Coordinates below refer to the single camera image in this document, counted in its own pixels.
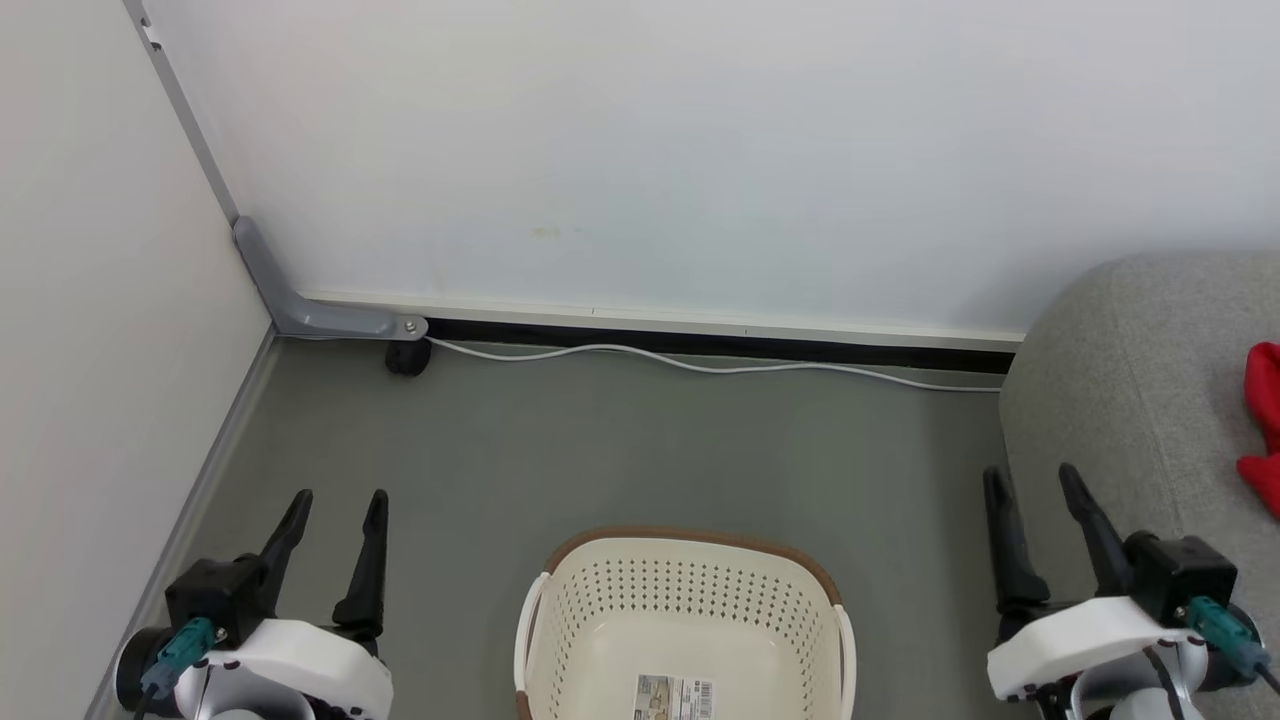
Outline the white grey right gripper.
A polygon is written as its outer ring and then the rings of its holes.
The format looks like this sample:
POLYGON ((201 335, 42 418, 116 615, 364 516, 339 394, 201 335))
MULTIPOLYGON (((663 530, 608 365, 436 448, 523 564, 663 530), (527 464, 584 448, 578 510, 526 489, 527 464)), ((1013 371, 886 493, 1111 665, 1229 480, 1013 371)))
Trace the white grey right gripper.
MULTIPOLYGON (((1157 688, 1158 674, 1144 651, 1157 652, 1175 691, 1189 700, 1210 670, 1208 646, 1185 628, 1166 628, 1132 598, 1133 566, 1108 516, 1070 462, 1059 482, 1085 542, 1097 582, 1096 597, 1037 619, 987 656, 987 676, 998 700, 1030 700, 1036 691, 1073 683, 1073 703, 1121 701, 1157 688)), ((996 609, 1015 618, 1044 607, 1047 582, 1030 561, 1021 514, 1011 483, 998 466, 983 473, 983 496, 995 577, 996 609)))

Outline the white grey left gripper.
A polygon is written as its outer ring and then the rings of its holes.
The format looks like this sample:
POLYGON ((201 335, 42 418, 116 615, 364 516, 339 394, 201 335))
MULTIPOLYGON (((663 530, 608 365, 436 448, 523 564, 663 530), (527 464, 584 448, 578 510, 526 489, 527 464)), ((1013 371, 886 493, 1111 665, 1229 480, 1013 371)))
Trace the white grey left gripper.
MULTIPOLYGON (((312 501, 311 489, 300 489, 264 546, 261 598, 279 597, 312 501)), ((228 719, 243 711, 253 719, 315 719, 314 703, 344 717, 389 717, 390 670, 358 644, 376 643, 384 629, 389 505, 384 489, 372 493, 348 589, 332 612, 337 634, 301 620, 264 621, 241 647, 214 650, 202 666, 183 673, 175 687, 180 717, 228 719)))

